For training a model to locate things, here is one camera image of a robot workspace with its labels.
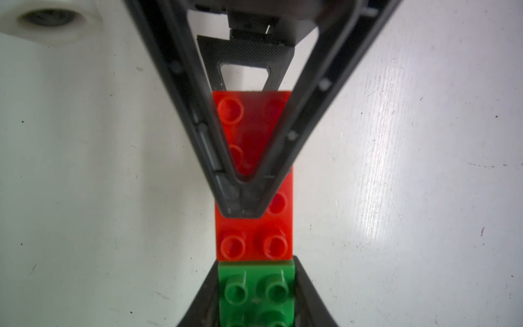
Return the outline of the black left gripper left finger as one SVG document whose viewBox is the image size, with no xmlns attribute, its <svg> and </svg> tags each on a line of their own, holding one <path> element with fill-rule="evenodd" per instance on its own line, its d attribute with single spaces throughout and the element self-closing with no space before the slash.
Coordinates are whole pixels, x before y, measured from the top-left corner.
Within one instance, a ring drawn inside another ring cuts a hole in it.
<svg viewBox="0 0 523 327">
<path fill-rule="evenodd" d="M 218 261 L 212 264 L 208 275 L 200 286 L 196 297 L 177 325 L 178 327 L 218 327 L 219 323 L 219 279 Z"/>
</svg>

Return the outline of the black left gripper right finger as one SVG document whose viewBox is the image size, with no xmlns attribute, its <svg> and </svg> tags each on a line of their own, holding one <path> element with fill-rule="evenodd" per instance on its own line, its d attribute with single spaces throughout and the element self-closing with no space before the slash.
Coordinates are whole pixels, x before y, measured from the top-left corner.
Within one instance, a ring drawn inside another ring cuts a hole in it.
<svg viewBox="0 0 523 327">
<path fill-rule="evenodd" d="M 295 327 L 338 327 L 305 268 L 297 256 L 293 257 L 296 277 L 294 286 Z"/>
</svg>

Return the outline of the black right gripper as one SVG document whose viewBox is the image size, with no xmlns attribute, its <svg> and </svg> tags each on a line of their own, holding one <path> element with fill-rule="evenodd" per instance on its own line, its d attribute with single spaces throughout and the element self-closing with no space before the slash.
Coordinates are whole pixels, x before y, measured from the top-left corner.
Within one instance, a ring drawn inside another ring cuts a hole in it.
<svg viewBox="0 0 523 327">
<path fill-rule="evenodd" d="M 397 1 L 128 1 L 221 214 L 261 217 Z"/>
</svg>

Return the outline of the green square lego brick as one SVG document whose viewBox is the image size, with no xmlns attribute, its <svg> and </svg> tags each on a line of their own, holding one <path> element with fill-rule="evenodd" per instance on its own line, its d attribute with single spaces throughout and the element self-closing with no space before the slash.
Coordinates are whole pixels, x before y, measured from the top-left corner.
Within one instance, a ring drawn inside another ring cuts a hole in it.
<svg viewBox="0 0 523 327">
<path fill-rule="evenodd" d="M 220 262 L 220 325 L 293 326 L 295 278 L 293 260 Z"/>
</svg>

